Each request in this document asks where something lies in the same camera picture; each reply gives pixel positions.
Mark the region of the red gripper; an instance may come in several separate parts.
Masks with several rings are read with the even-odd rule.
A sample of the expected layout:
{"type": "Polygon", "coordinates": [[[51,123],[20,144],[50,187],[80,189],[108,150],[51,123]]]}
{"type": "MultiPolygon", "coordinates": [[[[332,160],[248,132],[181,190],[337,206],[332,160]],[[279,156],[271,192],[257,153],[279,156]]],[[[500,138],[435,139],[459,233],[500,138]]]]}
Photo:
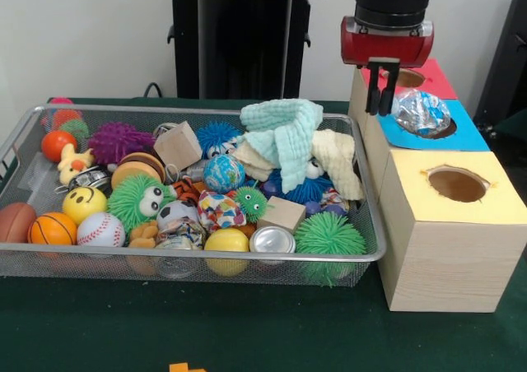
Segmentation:
{"type": "Polygon", "coordinates": [[[366,66],[370,71],[366,112],[380,116],[391,113],[400,67],[421,67],[428,59],[434,40],[434,26],[424,21],[411,30],[377,30],[363,26],[352,16],[341,22],[341,57],[347,64],[366,66]],[[380,96],[379,68],[388,73],[380,96]]]}

